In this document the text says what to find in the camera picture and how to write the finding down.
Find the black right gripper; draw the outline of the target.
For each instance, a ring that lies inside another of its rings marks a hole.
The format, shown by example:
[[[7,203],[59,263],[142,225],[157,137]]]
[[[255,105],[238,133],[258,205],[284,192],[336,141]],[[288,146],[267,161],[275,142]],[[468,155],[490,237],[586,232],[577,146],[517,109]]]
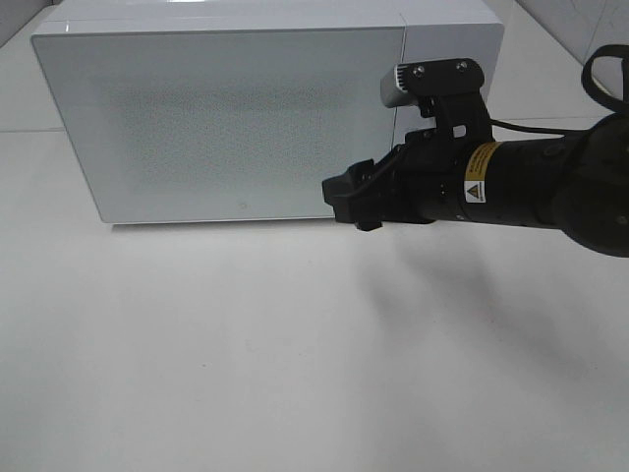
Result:
[[[453,138],[442,142],[435,129],[412,132],[377,162],[352,164],[322,182],[324,201],[334,220],[369,232],[383,223],[430,224],[469,221],[461,192],[464,166],[472,142]],[[351,196],[377,197],[376,214]]]

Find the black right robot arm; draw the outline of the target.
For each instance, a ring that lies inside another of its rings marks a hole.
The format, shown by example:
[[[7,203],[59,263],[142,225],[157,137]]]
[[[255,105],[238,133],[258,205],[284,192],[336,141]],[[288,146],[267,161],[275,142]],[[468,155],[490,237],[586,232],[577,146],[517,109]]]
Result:
[[[460,221],[563,232],[600,254],[628,255],[628,119],[613,114],[555,139],[492,141],[410,133],[382,160],[322,183],[341,223]]]

